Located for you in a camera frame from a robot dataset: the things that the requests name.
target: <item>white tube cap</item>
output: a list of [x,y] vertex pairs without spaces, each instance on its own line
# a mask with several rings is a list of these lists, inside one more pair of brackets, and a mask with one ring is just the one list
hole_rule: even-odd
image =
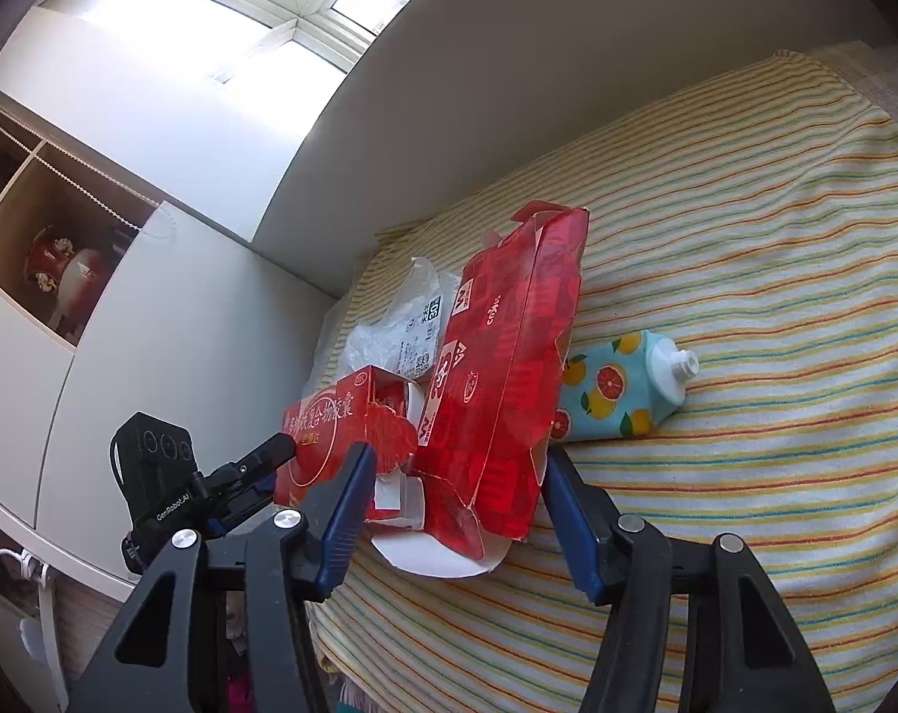
[[673,377],[685,383],[700,374],[700,360],[691,351],[675,351],[669,354]]

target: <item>grapefruit print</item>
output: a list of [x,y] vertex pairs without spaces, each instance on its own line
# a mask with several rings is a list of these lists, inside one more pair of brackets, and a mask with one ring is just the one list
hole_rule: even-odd
[[571,415],[564,408],[555,411],[555,423],[552,423],[552,439],[564,439],[571,431]]
[[597,387],[605,399],[616,402],[624,395],[627,387],[627,376],[624,368],[615,364],[606,364],[597,371]]

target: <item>torn red cardboard box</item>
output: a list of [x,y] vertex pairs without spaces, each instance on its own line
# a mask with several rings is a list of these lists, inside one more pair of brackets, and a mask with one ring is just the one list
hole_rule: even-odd
[[332,479],[353,443],[367,442],[377,453],[377,484],[367,520],[418,528],[422,483],[400,468],[417,450],[422,403],[415,383],[365,367],[291,406],[281,431],[294,438],[297,455],[278,469],[275,502],[300,504],[313,485]]
[[[374,536],[398,567],[471,575],[531,528],[581,285],[588,212],[533,201],[521,225],[462,272],[407,473],[422,479],[424,533]],[[453,561],[431,542],[468,561]]]

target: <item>striped towel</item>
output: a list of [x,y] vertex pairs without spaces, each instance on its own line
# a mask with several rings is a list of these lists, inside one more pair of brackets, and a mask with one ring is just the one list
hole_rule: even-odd
[[[898,128],[783,52],[547,154],[370,263],[348,330],[413,254],[460,271],[530,198],[590,209],[574,347],[647,328],[703,363],[645,441],[578,443],[582,476],[664,533],[739,533],[783,594],[842,713],[898,675]],[[574,590],[544,507],[490,575],[391,569],[361,542],[315,609],[319,648],[395,711],[574,711],[606,620]],[[674,599],[658,709],[674,710]]]

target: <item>metal screw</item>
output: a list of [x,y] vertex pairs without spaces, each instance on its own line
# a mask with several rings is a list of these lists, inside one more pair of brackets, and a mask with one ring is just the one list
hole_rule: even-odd
[[175,535],[172,536],[172,546],[178,547],[180,550],[187,550],[196,541],[198,541],[198,534],[191,528],[182,528],[181,531],[175,531]]
[[727,552],[742,552],[745,543],[735,533],[723,533],[720,536],[720,547],[723,547]]
[[617,518],[617,528],[627,533],[640,533],[645,525],[644,518],[636,514],[622,514]]
[[300,521],[301,514],[297,509],[283,509],[274,515],[274,524],[278,528],[293,528]]

